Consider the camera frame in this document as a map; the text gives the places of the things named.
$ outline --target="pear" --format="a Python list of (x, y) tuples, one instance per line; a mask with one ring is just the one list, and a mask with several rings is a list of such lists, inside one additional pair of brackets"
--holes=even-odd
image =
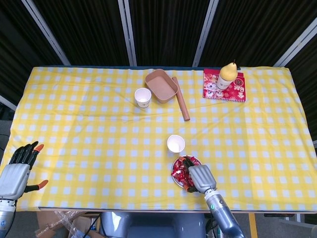
[(226, 81), (233, 81), (238, 76), (237, 65), (232, 62), (220, 70), (220, 77)]

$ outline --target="yellow checkered tablecloth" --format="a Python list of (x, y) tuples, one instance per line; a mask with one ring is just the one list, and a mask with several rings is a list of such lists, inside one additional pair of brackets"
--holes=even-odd
[(186, 193), (170, 176), (178, 156), (166, 146), (171, 134), (185, 139), (182, 155), (210, 167), (231, 209), (317, 210), (317, 159), (288, 69), (243, 68), (245, 103), (202, 98), (203, 71), (167, 71), (178, 77), (189, 122), (176, 97), (136, 106), (134, 92), (152, 71), (33, 69), (3, 164), (38, 140), (45, 147), (28, 184), (49, 183), (24, 194), (19, 210), (207, 210), (201, 194)]

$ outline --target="red candy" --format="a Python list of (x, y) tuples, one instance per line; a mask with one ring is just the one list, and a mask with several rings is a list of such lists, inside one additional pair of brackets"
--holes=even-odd
[[(201, 163), (194, 156), (189, 158), (193, 162), (194, 165), (201, 165)], [(184, 166), (182, 161), (180, 161), (179, 159), (177, 159), (176, 162), (174, 163), (171, 175), (183, 185), (188, 185), (190, 187), (194, 185), (194, 182), (190, 178), (188, 169)]]

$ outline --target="red notebook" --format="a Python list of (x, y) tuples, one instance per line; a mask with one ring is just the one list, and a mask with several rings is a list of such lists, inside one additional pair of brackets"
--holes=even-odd
[(244, 103), (246, 101), (246, 88), (243, 73), (238, 73), (237, 78), (223, 91), (217, 88), (219, 73), (220, 69), (204, 69), (203, 98)]

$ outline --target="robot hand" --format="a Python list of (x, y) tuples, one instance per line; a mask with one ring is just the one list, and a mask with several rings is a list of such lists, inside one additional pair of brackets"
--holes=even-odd
[(207, 165), (190, 166), (188, 170), (196, 189), (205, 194), (205, 201), (221, 231), (229, 238), (245, 238), (237, 220), (216, 190), (216, 180)]
[(27, 186), (30, 171), (38, 153), (44, 145), (35, 148), (38, 142), (28, 144), (17, 149), (9, 164), (5, 166), (0, 176), (0, 238), (6, 236), (9, 231), (16, 209), (17, 199), (24, 192), (39, 190), (48, 180), (40, 184)]

